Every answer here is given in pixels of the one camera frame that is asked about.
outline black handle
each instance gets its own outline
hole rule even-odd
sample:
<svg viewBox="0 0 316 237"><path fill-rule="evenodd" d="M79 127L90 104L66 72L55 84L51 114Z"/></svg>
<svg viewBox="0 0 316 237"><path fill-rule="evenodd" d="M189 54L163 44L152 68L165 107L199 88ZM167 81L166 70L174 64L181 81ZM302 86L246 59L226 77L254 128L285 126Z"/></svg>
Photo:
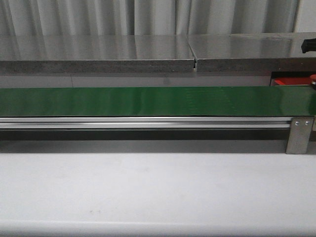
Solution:
<svg viewBox="0 0 316 237"><path fill-rule="evenodd" d="M316 51L316 39L305 39L302 43L302 53Z"/></svg>

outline green conveyor belt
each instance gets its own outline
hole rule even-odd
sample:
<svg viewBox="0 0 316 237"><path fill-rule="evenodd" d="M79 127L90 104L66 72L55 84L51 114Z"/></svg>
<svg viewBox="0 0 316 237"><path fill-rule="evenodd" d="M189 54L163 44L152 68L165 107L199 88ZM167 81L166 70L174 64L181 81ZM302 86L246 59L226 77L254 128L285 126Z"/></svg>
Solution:
<svg viewBox="0 0 316 237"><path fill-rule="evenodd" d="M309 86L0 89L0 117L314 115Z"/></svg>

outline aluminum rail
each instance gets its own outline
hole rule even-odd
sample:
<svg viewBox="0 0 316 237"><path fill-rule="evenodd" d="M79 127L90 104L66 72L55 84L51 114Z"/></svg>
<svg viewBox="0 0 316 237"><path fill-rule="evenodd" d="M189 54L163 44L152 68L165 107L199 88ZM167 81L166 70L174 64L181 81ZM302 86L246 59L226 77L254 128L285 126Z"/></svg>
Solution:
<svg viewBox="0 0 316 237"><path fill-rule="evenodd" d="M0 129L290 128L292 117L31 117L0 118Z"/></svg>

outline white curtain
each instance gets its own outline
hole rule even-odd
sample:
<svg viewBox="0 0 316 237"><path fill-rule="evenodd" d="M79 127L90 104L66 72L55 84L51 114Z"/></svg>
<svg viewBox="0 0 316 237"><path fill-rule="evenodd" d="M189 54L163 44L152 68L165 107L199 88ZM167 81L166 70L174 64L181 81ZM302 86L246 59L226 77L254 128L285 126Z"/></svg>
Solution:
<svg viewBox="0 0 316 237"><path fill-rule="evenodd" d="M0 0L0 35L292 32L297 0Z"/></svg>

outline red object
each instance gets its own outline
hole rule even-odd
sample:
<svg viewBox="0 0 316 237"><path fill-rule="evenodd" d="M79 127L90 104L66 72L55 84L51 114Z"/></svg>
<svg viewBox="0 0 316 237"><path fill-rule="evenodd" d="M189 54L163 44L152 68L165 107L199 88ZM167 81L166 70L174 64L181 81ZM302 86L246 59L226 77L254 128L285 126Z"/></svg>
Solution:
<svg viewBox="0 0 316 237"><path fill-rule="evenodd" d="M309 85L314 78L316 79L316 74L309 78L276 78L275 82L278 85Z"/></svg>

